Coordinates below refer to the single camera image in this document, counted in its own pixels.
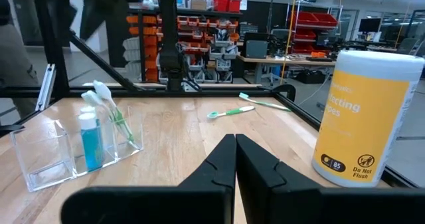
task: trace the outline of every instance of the disinfecting wipes container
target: disinfecting wipes container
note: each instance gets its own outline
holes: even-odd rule
[[[424,63],[408,55],[341,51],[313,155],[314,169],[345,187],[376,186]]]

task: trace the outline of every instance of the yellow label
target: yellow label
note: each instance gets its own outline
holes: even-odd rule
[[[382,80],[336,70],[314,159],[329,173],[371,182],[383,166],[408,81]]]

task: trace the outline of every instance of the white bottle cap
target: white bottle cap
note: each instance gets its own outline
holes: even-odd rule
[[[81,109],[80,109],[80,113],[81,114],[85,114],[85,113],[96,113],[96,109],[95,109],[95,107],[93,107],[93,106],[85,106],[85,107],[82,107]]]
[[[80,123],[81,130],[91,130],[97,127],[96,115],[93,113],[80,114],[78,116],[78,121]]]

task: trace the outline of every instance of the person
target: person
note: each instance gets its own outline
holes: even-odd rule
[[[22,38],[11,24],[9,1],[0,0],[0,89],[38,85],[37,73]],[[21,118],[35,111],[36,98],[12,98],[12,101]]]

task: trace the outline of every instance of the clear acrylic organizer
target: clear acrylic organizer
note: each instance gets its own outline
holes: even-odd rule
[[[143,149],[142,116],[131,107],[120,109],[123,120],[112,122],[98,114],[103,162],[99,169],[119,162]],[[77,117],[55,120],[11,132],[19,165],[29,191],[60,184],[87,173],[80,125]]]

